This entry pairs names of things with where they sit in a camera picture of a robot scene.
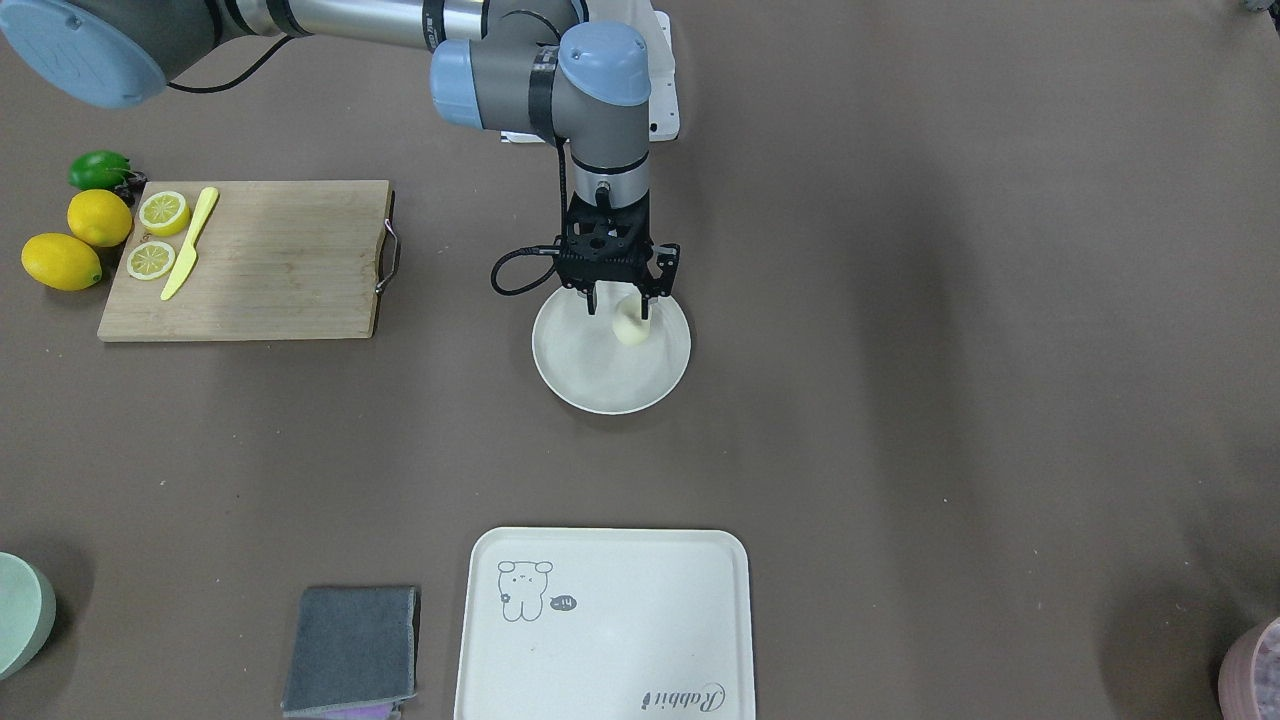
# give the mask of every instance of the yellow plastic knife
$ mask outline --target yellow plastic knife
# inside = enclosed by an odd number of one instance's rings
[[[205,229],[205,220],[209,219],[209,214],[214,211],[214,205],[218,204],[218,188],[206,187],[200,191],[200,199],[196,200],[196,210],[191,214],[191,225],[187,228],[187,238],[182,243],[182,250],[178,251],[178,259],[173,263],[173,270],[169,272],[169,279],[164,283],[164,290],[160,291],[160,300],[169,300],[178,292],[182,283],[187,282],[187,275],[191,274],[191,269],[196,266],[196,241],[200,240],[200,231]]]

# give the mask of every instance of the gray cloth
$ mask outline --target gray cloth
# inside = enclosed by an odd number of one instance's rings
[[[417,588],[307,588],[280,707],[305,717],[413,697]]]

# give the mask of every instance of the mint green bowl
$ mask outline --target mint green bowl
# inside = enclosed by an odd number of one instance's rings
[[[54,588],[20,557],[0,552],[0,680],[40,652],[54,628]]]

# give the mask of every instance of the lemon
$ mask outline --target lemon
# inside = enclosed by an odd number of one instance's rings
[[[67,206],[67,227],[90,245],[114,247],[129,236],[133,213],[109,190],[86,190]]]
[[[22,246],[27,274],[56,290],[84,290],[102,279],[93,249],[60,232],[37,234]]]
[[[154,281],[169,272],[169,268],[173,266],[173,246],[152,240],[134,247],[124,266],[128,268],[131,275],[140,281]]]
[[[147,197],[138,209],[138,222],[154,236],[177,234],[191,223],[191,206],[180,192],[165,190]]]

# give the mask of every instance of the cartoon bear drawing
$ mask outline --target cartoon bear drawing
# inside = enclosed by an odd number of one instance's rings
[[[498,564],[498,592],[502,593],[502,616],[508,623],[534,621],[543,614],[543,593],[547,592],[547,573],[550,562]]]

